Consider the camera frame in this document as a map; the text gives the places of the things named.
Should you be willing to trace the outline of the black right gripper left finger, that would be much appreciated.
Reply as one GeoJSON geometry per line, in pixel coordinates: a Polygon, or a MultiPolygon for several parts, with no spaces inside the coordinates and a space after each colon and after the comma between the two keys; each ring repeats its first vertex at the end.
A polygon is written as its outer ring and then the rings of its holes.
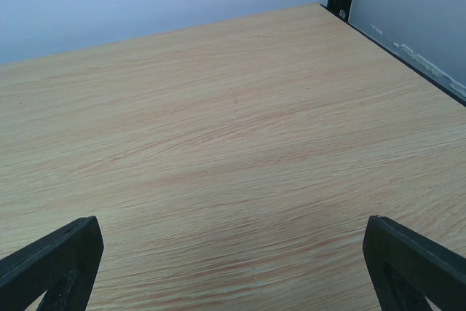
{"type": "Polygon", "coordinates": [[[1,309],[85,310],[103,255],[95,216],[78,218],[1,259],[1,309]]]}

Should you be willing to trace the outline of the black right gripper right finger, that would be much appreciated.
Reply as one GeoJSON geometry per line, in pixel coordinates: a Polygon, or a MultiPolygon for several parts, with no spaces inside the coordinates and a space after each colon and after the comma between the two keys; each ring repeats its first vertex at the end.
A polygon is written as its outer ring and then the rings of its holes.
{"type": "Polygon", "coordinates": [[[363,255],[382,310],[465,309],[465,258],[442,245],[371,216],[363,255]]]}

